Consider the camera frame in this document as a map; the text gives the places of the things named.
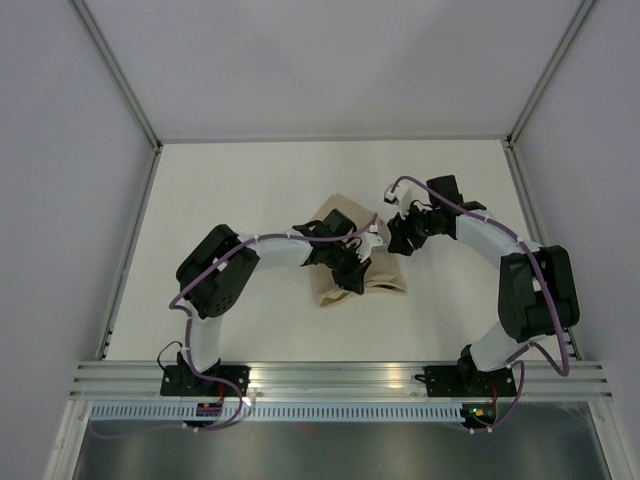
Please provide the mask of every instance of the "white table surface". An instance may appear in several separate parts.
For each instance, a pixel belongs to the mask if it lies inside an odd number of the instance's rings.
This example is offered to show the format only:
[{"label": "white table surface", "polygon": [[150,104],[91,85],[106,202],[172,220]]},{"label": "white table surface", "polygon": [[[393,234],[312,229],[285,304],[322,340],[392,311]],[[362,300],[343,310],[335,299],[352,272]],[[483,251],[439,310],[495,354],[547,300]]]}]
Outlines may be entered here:
[{"label": "white table surface", "polygon": [[[388,220],[383,192],[404,174],[455,174],[466,200],[526,236],[497,140],[165,145],[107,358],[152,360],[183,339],[184,315],[167,308],[178,293],[175,272],[214,226],[279,231],[308,221],[333,193]],[[441,236],[398,258],[407,295],[329,308],[313,302],[304,268],[255,273],[225,316],[223,360],[456,360],[497,321],[498,271],[467,246]],[[544,343],[558,357],[554,339]]]}]

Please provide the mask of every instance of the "gray wall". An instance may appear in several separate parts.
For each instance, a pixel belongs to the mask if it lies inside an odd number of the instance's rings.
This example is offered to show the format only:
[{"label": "gray wall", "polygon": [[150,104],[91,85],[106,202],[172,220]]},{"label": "gray wall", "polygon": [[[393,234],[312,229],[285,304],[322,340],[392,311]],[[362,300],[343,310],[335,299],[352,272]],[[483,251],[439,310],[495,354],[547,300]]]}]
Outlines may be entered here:
[{"label": "gray wall", "polygon": [[579,0],[87,0],[170,139],[505,135]]},{"label": "gray wall", "polygon": [[605,362],[640,452],[640,2],[602,1],[519,142],[551,239],[569,248],[586,357]]},{"label": "gray wall", "polygon": [[40,478],[151,150],[64,0],[0,14],[0,476]]}]

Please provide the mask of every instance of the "robotic arm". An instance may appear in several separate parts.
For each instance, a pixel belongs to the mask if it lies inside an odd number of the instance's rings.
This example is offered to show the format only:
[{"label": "robotic arm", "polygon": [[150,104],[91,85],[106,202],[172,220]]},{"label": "robotic arm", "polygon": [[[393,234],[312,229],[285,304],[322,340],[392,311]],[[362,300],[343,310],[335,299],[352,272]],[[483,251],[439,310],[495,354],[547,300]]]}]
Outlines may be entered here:
[{"label": "robotic arm", "polygon": [[[506,228],[489,222],[489,212],[478,202],[465,202],[453,175],[427,182],[430,206],[419,207],[411,191],[392,185],[385,202],[398,206],[397,215],[388,223],[391,232],[389,252],[410,256],[433,235],[449,235],[480,253],[500,272],[498,316],[489,332],[462,351],[458,367],[465,383],[473,383],[478,372],[502,369],[532,342],[555,334],[549,306],[541,292],[529,258]],[[463,215],[452,203],[475,215]],[[551,293],[561,327],[575,325],[579,319],[571,264],[560,246],[542,247],[524,242],[541,267],[544,282]]]},{"label": "robotic arm", "polygon": [[[388,222],[388,251],[410,256],[430,236],[449,235],[475,249],[499,270],[499,322],[462,350],[457,365],[456,376],[464,389],[477,394],[486,388],[487,375],[500,373],[530,345],[537,345],[536,340],[557,334],[558,319],[560,329],[578,322],[571,264],[562,247],[524,242],[492,220],[482,204],[465,202],[453,175],[429,180],[426,186],[430,205],[413,200],[411,191],[398,182],[385,192],[385,201],[398,207],[397,215]],[[337,285],[362,294],[369,257],[372,251],[386,246],[377,234],[377,224],[367,230],[355,228],[338,210],[322,221],[260,237],[268,242],[259,243],[255,237],[252,243],[252,235],[238,234],[227,225],[215,227],[176,274],[181,291],[188,291],[184,299],[198,314],[186,338],[193,359],[191,367],[204,372],[219,362],[223,315],[236,303],[255,270],[324,264],[331,269]],[[540,271],[534,271],[528,254]],[[218,265],[222,258],[227,261]]]},{"label": "robotic arm", "polygon": [[[178,268],[176,277],[180,289],[185,289],[217,259],[252,237],[238,234],[227,225],[215,227]],[[331,270],[337,285],[361,295],[371,253],[385,247],[377,233],[377,224],[358,234],[355,224],[338,210],[332,210],[322,221],[293,226],[263,239],[270,241],[240,247],[185,296],[198,314],[192,321],[187,343],[193,364],[200,372],[218,362],[223,316],[235,305],[254,271],[323,264]]]}]

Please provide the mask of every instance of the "beige fabric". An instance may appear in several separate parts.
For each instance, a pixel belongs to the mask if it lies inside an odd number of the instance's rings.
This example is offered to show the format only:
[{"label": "beige fabric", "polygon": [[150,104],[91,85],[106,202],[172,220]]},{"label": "beige fabric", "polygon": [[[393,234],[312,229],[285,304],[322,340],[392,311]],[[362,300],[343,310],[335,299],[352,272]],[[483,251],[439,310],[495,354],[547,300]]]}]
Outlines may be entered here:
[{"label": "beige fabric", "polygon": [[[337,208],[341,213],[349,217],[358,228],[363,227],[371,220],[373,212],[360,206],[353,200],[340,195],[332,195],[313,216],[312,220],[323,220],[331,210]],[[389,243],[391,235],[385,223],[378,218],[378,230],[385,243]],[[311,265],[307,267],[311,272],[311,286],[313,297],[320,307],[328,307],[343,302],[353,292],[338,287],[331,276],[331,270],[324,265]],[[376,252],[371,255],[371,265],[364,276],[364,293],[388,292],[396,294],[407,293],[407,285],[400,274],[398,261],[395,255]]]}]

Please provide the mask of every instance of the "purple cable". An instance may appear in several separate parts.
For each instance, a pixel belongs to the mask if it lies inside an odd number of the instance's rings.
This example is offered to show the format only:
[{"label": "purple cable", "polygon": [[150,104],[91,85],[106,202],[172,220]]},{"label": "purple cable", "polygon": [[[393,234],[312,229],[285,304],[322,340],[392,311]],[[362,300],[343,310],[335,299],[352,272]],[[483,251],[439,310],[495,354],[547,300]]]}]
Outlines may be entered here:
[{"label": "purple cable", "polygon": [[198,371],[198,369],[193,363],[193,356],[191,355],[191,345],[190,345],[191,327],[193,325],[193,312],[189,307],[186,307],[184,305],[178,305],[178,302],[182,300],[186,295],[188,295],[189,292],[191,292],[191,290],[193,290],[202,280],[204,280],[206,277],[211,275],[224,262],[229,260],[233,255],[235,255],[240,250],[242,250],[243,248],[249,245],[253,245],[254,243],[262,242],[265,240],[274,240],[274,239],[301,240],[303,242],[309,242],[309,243],[341,242],[344,240],[349,240],[351,238],[357,237],[367,232],[371,226],[376,224],[377,220],[378,220],[378,214],[374,214],[371,220],[369,220],[369,222],[364,227],[348,235],[341,235],[339,237],[305,237],[304,235],[289,235],[287,233],[268,233],[266,235],[251,237],[248,240],[245,240],[244,242],[240,243],[239,245],[236,245],[227,253],[225,253],[222,257],[220,257],[215,262],[213,262],[210,267],[208,267],[204,272],[198,275],[191,283],[189,283],[189,285],[183,288],[182,291],[180,291],[180,293],[176,295],[176,297],[173,300],[171,300],[171,303],[169,303],[169,309],[180,310],[187,315],[187,327],[185,331],[184,346],[187,352],[187,358],[186,358],[187,364],[191,369],[191,373],[193,373],[196,377],[201,378],[203,380],[207,380],[210,382],[223,383],[231,387],[233,391],[236,393],[236,395],[238,396],[238,408],[236,408],[235,412],[229,419],[225,420],[220,424],[210,425],[208,427],[202,427],[201,430],[208,430],[208,431],[220,430],[222,428],[225,428],[231,425],[234,422],[234,420],[238,417],[238,415],[240,415],[240,412],[242,411],[242,392],[234,383],[231,383],[228,380],[225,380],[224,378],[204,375]]},{"label": "purple cable", "polygon": [[398,184],[403,180],[408,180],[410,182],[415,183],[419,187],[426,190],[430,195],[434,196],[435,198],[440,200],[442,203],[447,205],[452,210],[458,213],[461,213],[463,215],[468,215],[471,218],[480,220],[481,222],[486,222],[489,225],[493,225],[499,230],[502,230],[504,233],[509,235],[511,238],[513,238],[517,242],[518,246],[522,248],[523,252],[529,259],[529,262],[531,262],[531,266],[533,267],[533,271],[536,275],[536,278],[538,279],[538,283],[540,283],[540,289],[542,291],[542,295],[544,297],[545,302],[547,303],[547,307],[549,308],[549,313],[551,314],[553,329],[555,331],[556,337],[558,338],[558,348],[560,349],[560,358],[562,361],[562,365],[558,365],[553,360],[549,352],[547,352],[547,350],[537,342],[530,342],[529,344],[527,344],[527,346],[525,346],[523,349],[516,352],[517,356],[516,354],[512,355],[510,357],[510,361],[513,361],[516,358],[518,358],[520,355],[522,355],[524,352],[526,352],[529,349],[529,346],[532,346],[537,348],[540,351],[540,353],[542,353],[544,358],[549,362],[551,367],[553,367],[553,369],[558,373],[558,375],[562,377],[568,376],[569,375],[569,354],[567,353],[567,346],[564,343],[564,338],[562,334],[562,325],[560,323],[560,317],[558,316],[558,310],[556,309],[556,306],[553,303],[553,298],[551,297],[551,292],[549,291],[547,282],[544,281],[544,276],[542,275],[542,270],[540,269],[540,265],[538,264],[538,261],[536,260],[536,258],[533,256],[533,253],[531,252],[527,244],[520,239],[520,237],[516,232],[511,230],[506,225],[503,225],[502,223],[498,222],[497,220],[494,220],[493,218],[485,218],[482,215],[478,215],[477,213],[473,213],[468,210],[465,210],[464,208],[450,201],[448,198],[440,195],[438,192],[436,192],[432,188],[429,188],[425,183],[422,183],[420,180],[418,180],[415,177],[411,177],[409,175],[403,175],[401,177],[398,177],[398,179],[393,183],[392,192],[395,191],[395,189],[398,187]]}]

